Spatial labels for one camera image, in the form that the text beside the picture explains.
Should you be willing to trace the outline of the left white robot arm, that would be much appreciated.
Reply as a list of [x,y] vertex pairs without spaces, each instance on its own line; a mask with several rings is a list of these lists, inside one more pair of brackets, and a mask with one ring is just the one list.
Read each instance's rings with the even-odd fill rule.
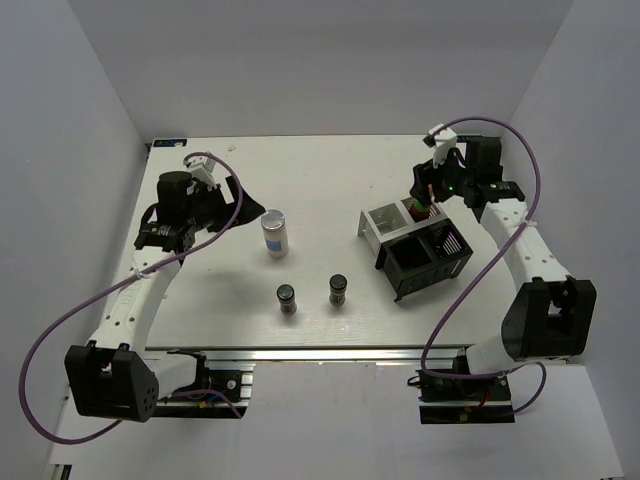
[[209,174],[166,172],[157,201],[144,213],[134,242],[133,283],[119,289],[111,311],[84,346],[69,348],[64,365],[82,416],[147,421],[159,400],[182,391],[199,399],[211,387],[202,354],[177,350],[146,360],[151,326],[170,283],[201,230],[221,233],[248,224],[265,209],[233,177],[226,202]]

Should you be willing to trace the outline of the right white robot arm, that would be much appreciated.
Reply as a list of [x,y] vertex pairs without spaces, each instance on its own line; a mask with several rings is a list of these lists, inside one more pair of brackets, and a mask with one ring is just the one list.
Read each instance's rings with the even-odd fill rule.
[[499,333],[461,352],[463,364],[451,374],[453,390],[472,399],[486,389],[488,378],[529,361],[581,355],[596,288],[575,278],[546,245],[523,191],[503,177],[500,140],[473,137],[461,151],[451,129],[435,129],[424,142],[433,157],[414,167],[411,196],[425,205],[462,198],[493,239],[496,258],[506,263],[516,289]]

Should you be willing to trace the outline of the red sauce bottle yellow cap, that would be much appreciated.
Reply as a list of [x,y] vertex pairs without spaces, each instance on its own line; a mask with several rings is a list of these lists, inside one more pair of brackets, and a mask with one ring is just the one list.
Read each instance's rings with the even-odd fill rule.
[[409,207],[409,214],[411,218],[418,223],[431,217],[431,209],[431,204],[423,205],[417,199],[413,199]]

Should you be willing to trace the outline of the black-lid spice jar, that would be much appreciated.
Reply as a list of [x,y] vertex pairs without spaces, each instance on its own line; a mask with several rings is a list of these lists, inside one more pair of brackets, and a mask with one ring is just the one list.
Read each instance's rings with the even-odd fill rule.
[[295,290],[289,284],[282,284],[276,290],[280,311],[283,314],[294,314],[297,310]]
[[348,281],[342,274],[334,274],[329,279],[329,301],[333,306],[341,306],[346,300]]

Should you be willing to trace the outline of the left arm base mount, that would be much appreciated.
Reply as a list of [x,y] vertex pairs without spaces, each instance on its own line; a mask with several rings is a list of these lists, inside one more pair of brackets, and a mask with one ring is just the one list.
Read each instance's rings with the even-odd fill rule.
[[156,418],[241,419],[251,399],[254,366],[210,352],[174,349],[146,358],[163,396]]

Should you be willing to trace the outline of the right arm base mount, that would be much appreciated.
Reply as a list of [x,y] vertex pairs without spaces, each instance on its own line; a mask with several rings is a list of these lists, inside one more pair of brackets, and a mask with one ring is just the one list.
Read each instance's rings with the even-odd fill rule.
[[416,373],[407,386],[419,392],[423,425],[507,424],[515,422],[511,391],[506,378],[482,380],[440,378]]

